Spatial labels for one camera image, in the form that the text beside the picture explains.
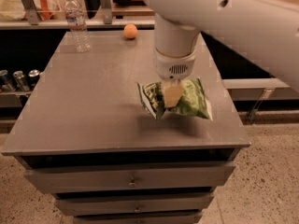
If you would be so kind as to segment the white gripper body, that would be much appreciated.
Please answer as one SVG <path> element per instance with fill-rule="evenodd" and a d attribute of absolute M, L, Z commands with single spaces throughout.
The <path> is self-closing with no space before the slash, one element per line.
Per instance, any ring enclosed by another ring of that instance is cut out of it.
<path fill-rule="evenodd" d="M 182 80 L 194 66 L 195 49 L 158 49 L 153 51 L 156 73 L 162 80 Z"/>

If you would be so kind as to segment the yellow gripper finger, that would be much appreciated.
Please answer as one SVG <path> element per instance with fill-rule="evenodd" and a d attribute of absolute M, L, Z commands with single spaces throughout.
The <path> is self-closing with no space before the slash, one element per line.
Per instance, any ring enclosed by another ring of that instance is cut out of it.
<path fill-rule="evenodd" d="M 163 81 L 162 92 L 164 106 L 166 108 L 175 107 L 184 92 L 184 87 L 180 80 Z"/>

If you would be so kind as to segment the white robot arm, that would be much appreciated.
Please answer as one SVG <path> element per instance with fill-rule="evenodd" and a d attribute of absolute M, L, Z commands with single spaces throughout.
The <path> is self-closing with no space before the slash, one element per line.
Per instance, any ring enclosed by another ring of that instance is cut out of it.
<path fill-rule="evenodd" d="M 155 13 L 154 64 L 178 83 L 204 32 L 299 91 L 299 13 L 283 0 L 143 0 Z"/>

